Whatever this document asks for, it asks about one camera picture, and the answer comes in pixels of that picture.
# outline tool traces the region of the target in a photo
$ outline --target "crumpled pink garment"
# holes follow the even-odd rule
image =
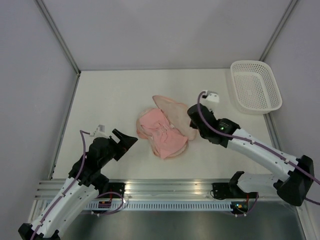
[[[186,136],[171,127],[168,119],[159,108],[154,108],[143,115],[139,119],[139,123],[143,131],[152,136],[155,148],[162,159],[178,152],[188,141]]]

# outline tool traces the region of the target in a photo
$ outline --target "robotic arm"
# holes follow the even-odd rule
[[[313,180],[301,173],[294,165],[314,176],[313,160],[305,155],[297,158],[272,148],[229,119],[216,119],[214,110],[218,103],[219,95],[216,92],[205,91],[199,99],[199,105],[196,104],[187,111],[191,118],[190,127],[198,129],[201,137],[210,143],[246,155],[273,173],[249,174],[238,171],[227,185],[230,193],[235,198],[251,192],[276,193],[285,202],[301,206]]]
[[[120,139],[116,143],[105,135],[103,128],[97,128],[89,151],[73,165],[62,189],[45,211],[31,224],[24,223],[19,228],[23,240],[60,240],[88,203],[109,192],[109,179],[101,174],[101,168],[112,159],[118,161],[138,139],[114,129],[112,133]]]

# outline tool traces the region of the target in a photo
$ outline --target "gray wall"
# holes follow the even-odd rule
[[[272,116],[285,151],[314,161],[320,178],[320,1],[300,1],[266,59],[283,99]],[[313,184],[308,197],[320,201]],[[316,228],[320,207],[308,205]]]
[[[21,239],[76,74],[32,0],[0,3],[0,233]]]
[[[290,0],[44,0],[81,70],[258,60]]]

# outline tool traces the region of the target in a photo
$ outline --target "perforated metal strip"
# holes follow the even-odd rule
[[[98,201],[90,202],[84,210],[112,211],[120,206],[121,202],[114,200],[110,208],[99,207]],[[122,211],[232,211],[230,201],[132,201],[127,202]]]

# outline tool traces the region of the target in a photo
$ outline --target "white table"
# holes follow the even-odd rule
[[[54,178],[66,178],[83,152],[79,130],[94,131],[105,125],[109,135],[118,129],[136,134],[138,114],[156,107],[153,95],[163,95],[192,106],[202,90],[219,94],[217,118],[229,118],[259,140],[271,145],[263,115],[240,113],[229,98],[226,79],[229,69],[83,71],[64,133]],[[86,136],[86,149],[93,138]],[[214,145],[199,135],[178,157],[162,160],[155,156],[147,140],[138,142],[118,161],[102,170],[109,179],[220,179],[236,171],[270,173],[238,152]]]

